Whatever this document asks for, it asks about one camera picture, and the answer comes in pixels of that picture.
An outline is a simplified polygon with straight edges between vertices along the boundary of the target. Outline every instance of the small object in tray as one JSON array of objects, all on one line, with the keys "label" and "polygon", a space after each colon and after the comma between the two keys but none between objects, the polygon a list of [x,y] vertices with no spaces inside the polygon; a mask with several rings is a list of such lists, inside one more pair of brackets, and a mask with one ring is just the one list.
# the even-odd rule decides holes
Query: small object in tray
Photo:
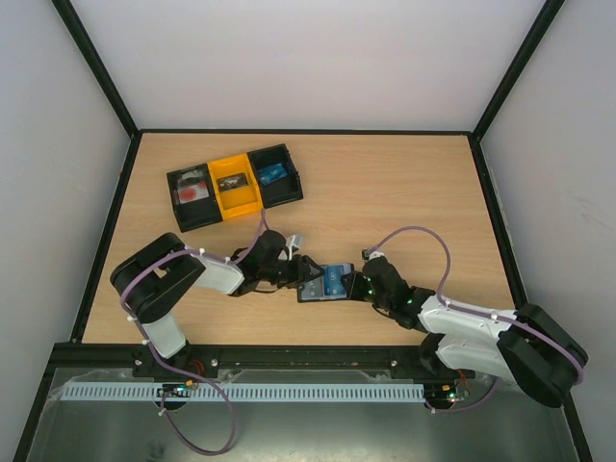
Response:
[{"label": "small object in tray", "polygon": [[237,188],[243,188],[244,186],[248,186],[248,180],[246,179],[246,175],[243,173],[225,176],[224,178],[218,179],[218,189],[221,193],[236,190]]},{"label": "small object in tray", "polygon": [[182,173],[177,180],[177,197],[180,204],[188,204],[210,196],[205,176],[201,170],[195,169]]},{"label": "small object in tray", "polygon": [[259,181],[263,186],[267,186],[276,180],[280,180],[287,176],[287,170],[282,167],[282,164],[274,164],[273,166],[263,167],[258,171]]}]

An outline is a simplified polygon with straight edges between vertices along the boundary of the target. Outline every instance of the wire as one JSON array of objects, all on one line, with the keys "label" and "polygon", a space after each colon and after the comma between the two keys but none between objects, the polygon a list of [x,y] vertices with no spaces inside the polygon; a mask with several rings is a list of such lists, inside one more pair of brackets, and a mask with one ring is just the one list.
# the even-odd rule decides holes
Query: wire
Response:
[{"label": "wire", "polygon": [[379,309],[379,308],[377,308],[376,306],[373,306],[372,308],[374,309],[374,311],[375,311],[376,313],[378,313],[378,314],[379,314],[379,315],[381,315],[382,317],[387,318],[388,320],[392,320],[392,319],[393,319],[393,318],[391,317],[391,315],[389,315],[389,314],[387,314],[387,313],[383,313],[383,312],[382,312],[382,311],[380,311],[380,309]]},{"label": "wire", "polygon": [[248,254],[250,253],[250,250],[252,250],[254,246],[257,244],[257,241],[259,240],[259,236],[261,236],[261,231],[263,230],[264,227],[268,230],[270,229],[270,227],[268,226],[268,222],[266,221],[266,209],[261,209],[261,220],[259,221],[259,226],[257,226],[257,232],[254,234],[254,238],[252,239],[252,242],[246,248],[246,250],[241,252],[240,255],[238,255],[238,258],[233,260],[233,263],[235,265],[238,265],[244,258],[248,256]]},{"label": "wire", "polygon": [[255,289],[252,292],[254,292],[255,294],[265,294],[265,295],[267,295],[267,294],[274,294],[274,293],[278,292],[278,289],[276,289],[275,291],[259,291],[259,290]]},{"label": "wire", "polygon": [[[135,279],[133,279],[126,286],[126,289],[124,289],[124,291],[122,292],[122,295],[120,296],[119,304],[122,307],[122,309],[126,313],[128,313],[128,315],[131,316],[135,320],[135,326],[138,328],[138,330],[140,331],[140,333],[142,334],[144,339],[147,341],[147,346],[149,347],[149,350],[152,353],[152,357],[158,363],[159,366],[161,366],[162,368],[164,368],[164,369],[166,369],[166,370],[168,370],[170,372],[179,373],[179,374],[184,375],[186,377],[193,378],[193,379],[195,379],[195,380],[197,380],[199,382],[207,383],[212,388],[214,388],[220,394],[220,396],[224,399],[224,401],[227,404],[227,407],[229,408],[229,413],[231,414],[231,434],[229,435],[229,439],[227,440],[225,445],[221,449],[218,449],[218,450],[203,449],[203,448],[200,448],[200,447],[194,445],[193,443],[191,443],[182,434],[182,432],[179,430],[179,428],[177,427],[175,422],[171,419],[171,416],[167,412],[164,413],[165,417],[167,418],[167,420],[171,424],[171,427],[173,428],[174,432],[176,433],[176,435],[178,436],[180,441],[186,447],[188,447],[189,449],[191,449],[194,452],[196,452],[198,454],[201,454],[201,455],[220,455],[220,454],[226,453],[227,451],[229,451],[231,449],[231,445],[233,444],[233,441],[235,440],[235,434],[236,434],[236,430],[237,430],[237,417],[236,417],[236,414],[235,414],[235,410],[233,409],[233,405],[231,404],[231,401],[229,400],[229,396],[226,393],[224,393],[224,390],[222,390],[219,387],[219,385],[214,380],[210,380],[209,378],[202,377],[201,375],[197,375],[196,373],[192,373],[192,372],[188,372],[188,371],[183,371],[181,369],[174,368],[173,366],[167,364],[163,360],[163,358],[160,356],[158,350],[154,347],[154,344],[152,343],[150,337],[147,335],[147,332],[145,331],[145,329],[143,328],[143,326],[141,325],[139,320],[137,320],[137,316],[135,316],[135,313],[133,312],[133,310],[126,303],[128,295],[133,291],[133,289],[135,289],[135,287],[150,272],[152,272],[156,268],[160,267],[161,265],[164,265],[165,263],[170,262],[171,260],[173,260],[175,258],[183,257],[183,256],[186,256],[186,255],[199,255],[199,253],[200,252],[198,250],[194,250],[194,249],[180,250],[180,251],[177,251],[177,252],[169,253],[168,255],[166,255],[165,257],[161,258],[156,263],[153,263],[152,265],[150,265],[149,267],[144,269],[140,274],[138,274],[135,277]],[[162,408],[164,408],[165,398],[167,398],[170,393],[171,392],[167,392],[166,395],[163,396],[163,398],[161,399],[161,407]]]},{"label": "wire", "polygon": [[463,384],[464,388],[466,388],[466,391],[470,393],[471,392],[471,384],[466,379],[466,375],[462,372],[461,369],[458,369],[458,373],[460,374],[460,383]]},{"label": "wire", "polygon": [[[254,238],[252,239],[252,242],[246,248],[246,250],[242,254],[240,254],[238,256],[238,258],[236,258],[232,262],[233,264],[236,264],[236,265],[239,264],[250,253],[250,251],[257,244],[257,240],[259,239],[259,236],[261,236],[261,232],[262,232],[264,226],[265,226],[266,229],[268,229],[268,230],[270,229],[270,227],[268,226],[268,222],[266,221],[266,210],[262,209],[261,210],[261,220],[259,221],[259,226],[257,227],[257,231],[255,233]],[[142,334],[143,338],[145,339],[145,341],[147,343],[147,346],[148,346],[150,352],[152,353],[152,357],[158,363],[159,366],[161,366],[162,368],[164,368],[164,369],[166,369],[166,370],[168,370],[170,372],[179,373],[181,375],[184,375],[186,377],[192,378],[192,379],[197,380],[199,382],[207,383],[212,388],[214,388],[218,392],[218,394],[224,399],[224,401],[227,404],[227,407],[229,408],[229,414],[231,415],[231,434],[229,435],[229,439],[227,440],[227,442],[224,444],[224,446],[221,449],[218,449],[218,450],[208,450],[208,449],[200,448],[199,446],[197,446],[197,445],[193,444],[192,442],[190,442],[184,436],[184,434],[180,431],[180,429],[177,427],[177,425],[175,424],[175,422],[173,421],[171,416],[167,412],[164,412],[166,410],[165,409],[165,400],[173,392],[172,391],[167,392],[161,398],[161,408],[163,409],[163,411],[162,411],[163,414],[167,418],[168,422],[171,424],[171,428],[173,428],[173,431],[175,432],[175,434],[177,435],[179,440],[187,448],[189,448],[190,450],[196,452],[197,454],[201,454],[201,455],[220,455],[220,454],[224,454],[224,453],[228,452],[231,449],[231,446],[233,445],[233,442],[235,441],[235,435],[236,435],[236,431],[237,431],[237,416],[236,416],[235,410],[233,409],[233,405],[231,404],[231,400],[229,399],[229,396],[224,392],[224,390],[222,390],[222,388],[219,387],[219,385],[214,380],[211,380],[209,378],[205,378],[205,377],[203,377],[203,376],[201,376],[199,374],[196,374],[196,373],[192,373],[192,372],[188,372],[188,371],[183,371],[181,369],[174,368],[173,366],[167,364],[165,362],[165,360],[160,356],[158,350],[154,347],[154,344],[152,343],[152,340],[150,339],[149,335],[147,334],[147,332],[145,331],[145,329],[143,328],[143,326],[141,325],[141,323],[137,319],[137,316],[135,315],[133,310],[130,308],[130,306],[128,306],[128,303],[126,301],[128,299],[128,295],[131,294],[131,292],[135,289],[135,287],[140,282],[142,282],[142,280],[149,273],[151,273],[152,271],[156,270],[157,268],[159,268],[160,266],[164,265],[165,263],[170,262],[173,259],[176,259],[176,258],[179,258],[179,257],[183,257],[183,256],[186,256],[186,255],[192,255],[192,256],[205,255],[205,256],[213,258],[215,260],[224,261],[222,258],[218,257],[217,255],[214,255],[214,254],[211,254],[211,253],[208,253],[208,252],[204,252],[203,250],[196,250],[196,249],[192,249],[192,248],[187,248],[185,250],[179,250],[177,252],[169,253],[168,255],[164,256],[163,258],[161,258],[157,262],[153,263],[152,265],[150,265],[149,267],[144,269],[141,273],[139,273],[135,277],[135,279],[133,279],[126,286],[126,288],[124,289],[124,291],[122,292],[122,294],[121,294],[121,296],[119,298],[119,304],[122,307],[122,309],[130,316],[130,318],[135,322],[135,326],[138,328],[138,330]],[[196,365],[197,372],[201,372],[201,371],[205,372],[205,368],[203,366],[203,363],[201,363],[201,361],[198,361],[198,360],[193,360],[193,361],[194,361],[194,364]]]},{"label": "wire", "polygon": [[465,313],[467,315],[479,316],[480,318],[485,318],[486,320],[508,322],[509,324],[514,325],[514,326],[518,327],[519,329],[524,330],[525,332],[529,333],[530,335],[533,335],[537,339],[541,340],[545,344],[549,345],[550,347],[552,347],[553,349],[558,351],[560,354],[562,354],[573,365],[573,367],[576,369],[576,372],[577,372],[577,380],[575,382],[575,385],[580,384],[584,380],[584,369],[582,368],[582,366],[578,362],[578,360],[574,357],[574,355],[571,354],[569,351],[567,351],[565,348],[563,348],[561,345],[559,345],[557,342],[552,340],[547,335],[544,335],[543,333],[539,332],[538,330],[533,329],[532,327],[530,327],[530,326],[528,326],[528,325],[526,325],[526,324],[524,324],[522,322],[519,322],[517,320],[512,320],[511,318],[508,318],[508,317],[505,317],[505,316],[502,316],[502,315],[495,315],[495,316],[493,316],[492,314],[489,314],[489,313],[483,313],[483,312],[474,310],[472,308],[467,308],[467,307],[464,307],[464,306],[459,306],[459,305],[456,305],[456,304],[452,303],[451,300],[446,299],[443,296],[443,288],[444,288],[445,283],[446,283],[446,281],[447,281],[447,279],[449,277],[449,273],[451,272],[451,253],[449,252],[449,248],[447,247],[447,244],[445,243],[443,238],[441,238],[441,236],[436,234],[431,229],[425,228],[423,226],[404,226],[404,227],[402,227],[400,229],[397,229],[393,233],[391,233],[389,236],[387,236],[385,239],[383,239],[380,243],[378,243],[374,247],[370,248],[368,250],[368,253],[370,254],[370,253],[373,253],[373,252],[377,251],[381,246],[383,246],[385,243],[387,243],[390,239],[392,239],[394,236],[396,236],[397,234],[399,234],[399,233],[401,233],[403,231],[423,231],[423,232],[429,234],[430,236],[432,236],[433,238],[435,238],[439,242],[439,244],[441,245],[443,250],[445,250],[445,256],[447,257],[447,266],[445,267],[445,272],[443,273],[443,277],[441,278],[441,281],[439,282],[438,288],[436,290],[436,297],[437,297],[437,299],[443,305],[445,305],[446,307],[448,307],[448,308],[450,308],[450,309],[452,309],[454,311],[458,311],[460,313]]}]

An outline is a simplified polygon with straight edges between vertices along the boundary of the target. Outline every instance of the white plastic part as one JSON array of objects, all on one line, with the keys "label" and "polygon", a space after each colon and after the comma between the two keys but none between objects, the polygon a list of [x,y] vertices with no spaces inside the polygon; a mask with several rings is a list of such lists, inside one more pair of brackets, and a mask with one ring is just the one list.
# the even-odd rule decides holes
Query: white plastic part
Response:
[{"label": "white plastic part", "polygon": [[455,311],[441,304],[436,295],[434,295],[425,301],[419,314],[420,322],[428,332],[448,334],[467,342],[495,345],[499,339],[499,333],[508,329],[511,324],[504,321],[496,321],[496,316],[493,315],[503,316],[512,320],[516,319],[512,310],[489,310],[454,300],[451,300],[451,303],[485,313],[490,318],[485,319]]},{"label": "white plastic part", "polygon": [[150,324],[142,324],[142,326],[156,350],[166,359],[186,344],[186,337],[170,312],[159,320]]},{"label": "white plastic part", "polygon": [[205,255],[195,255],[205,266],[205,271],[194,281],[195,286],[214,289],[223,294],[233,294],[244,281],[242,271],[234,264],[221,262]]},{"label": "white plastic part", "polygon": [[[143,382],[67,382],[62,401],[146,401],[161,396],[166,384]],[[424,385],[412,383],[219,383],[233,402],[417,402],[423,403]],[[167,401],[222,402],[212,387],[183,390]]]},{"label": "white plastic part", "polygon": [[374,251],[368,256],[368,260],[372,260],[373,258],[384,257],[385,254],[383,252],[379,252],[378,250]]},{"label": "white plastic part", "polygon": [[476,344],[446,335],[436,355],[450,369],[469,369],[515,381],[496,345]]},{"label": "white plastic part", "polygon": [[300,236],[299,234],[293,234],[292,236],[289,236],[287,238],[287,243],[285,245],[288,251],[280,252],[280,255],[278,256],[278,260],[291,261],[291,259],[293,258],[294,252],[297,252],[301,248],[301,245],[303,242],[304,242],[304,238]]}]

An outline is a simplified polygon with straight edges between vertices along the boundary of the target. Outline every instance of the black metal frame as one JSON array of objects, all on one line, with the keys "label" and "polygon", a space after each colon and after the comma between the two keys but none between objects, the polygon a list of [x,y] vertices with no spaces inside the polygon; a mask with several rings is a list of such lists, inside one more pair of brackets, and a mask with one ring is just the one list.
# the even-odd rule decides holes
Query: black metal frame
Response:
[{"label": "black metal frame", "polygon": [[[112,207],[108,215],[100,244],[96,251],[96,256],[90,278],[79,308],[77,320],[74,324],[71,342],[66,344],[56,344],[43,378],[38,387],[38,392],[30,412],[30,416],[24,428],[21,441],[19,443],[14,461],[24,461],[27,458],[28,451],[32,445],[37,424],[39,421],[40,412],[46,401],[49,387],[53,374],[57,368],[134,368],[135,360],[140,357],[143,352],[143,347],[139,345],[83,345],[81,340],[84,329],[90,315],[90,308],[93,302],[94,294],[101,276],[105,258],[109,250],[111,238],[116,227],[117,217],[121,208],[122,200],[128,186],[131,170],[139,150],[141,135],[144,133],[263,133],[263,134],[357,134],[357,135],[456,135],[466,136],[469,140],[469,145],[473,153],[475,167],[479,182],[483,191],[486,207],[492,221],[497,244],[499,246],[500,256],[504,266],[505,274],[509,284],[512,298],[516,305],[526,301],[526,293],[522,284],[522,279],[518,272],[515,257],[507,234],[507,229],[502,218],[501,209],[497,196],[490,178],[488,167],[486,166],[485,157],[481,150],[480,142],[487,132],[490,124],[496,117],[499,109],[504,103],[507,95],[513,89],[518,78],[522,74],[526,64],[530,60],[534,50],[539,45],[543,35],[546,34],[554,18],[556,17],[564,0],[547,0],[541,12],[534,21],[530,31],[526,35],[522,46],[516,54],[513,62],[507,69],[502,78],[494,96],[488,104],[483,116],[477,124],[475,130],[471,132],[460,131],[392,131],[392,130],[182,130],[182,129],[144,129],[139,130],[137,125],[130,116],[126,106],[124,105],[116,86],[103,65],[94,45],[92,44],[88,33],[84,28],[77,12],[75,12],[69,0],[52,0],[56,6],[58,13],[62,17],[66,28],[73,36],[75,42],[79,46],[84,58],[101,89],[107,95],[112,107],[117,114],[120,122],[124,126],[126,132],[131,138],[131,144],[126,155],[124,168],[120,175],[119,182],[115,191]],[[324,363],[335,365],[337,368],[343,369],[389,369],[393,375],[404,376],[405,374],[413,373],[417,376],[417,371],[413,371],[409,366],[408,358],[414,357],[417,354],[415,346],[400,347],[400,346],[380,346],[380,347],[302,347],[302,346],[194,346],[201,348],[207,354],[217,355],[220,359],[220,365],[224,366],[228,362],[225,358],[232,357],[233,364],[241,362],[245,367],[284,367],[297,368],[295,363],[311,361],[314,364],[319,364],[321,367]],[[592,456],[588,448],[588,444],[584,437],[581,424],[578,419],[578,414],[571,397],[568,397],[564,404],[564,412],[567,418],[569,427],[572,432],[577,455],[581,462],[592,462]]]}]

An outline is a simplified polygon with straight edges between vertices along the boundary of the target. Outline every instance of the blue object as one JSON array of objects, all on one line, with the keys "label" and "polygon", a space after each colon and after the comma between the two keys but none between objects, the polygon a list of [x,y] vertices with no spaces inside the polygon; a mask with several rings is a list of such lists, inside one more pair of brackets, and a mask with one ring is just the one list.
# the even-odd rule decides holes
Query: blue object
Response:
[{"label": "blue object", "polygon": [[267,186],[268,184],[287,176],[287,170],[282,167],[282,164],[274,164],[273,166],[261,168],[258,171],[258,175],[261,184],[263,186]]},{"label": "blue object", "polygon": [[342,283],[342,276],[346,274],[344,265],[328,265],[323,275],[323,288],[325,295],[334,295],[337,298],[345,298],[347,291]]}]

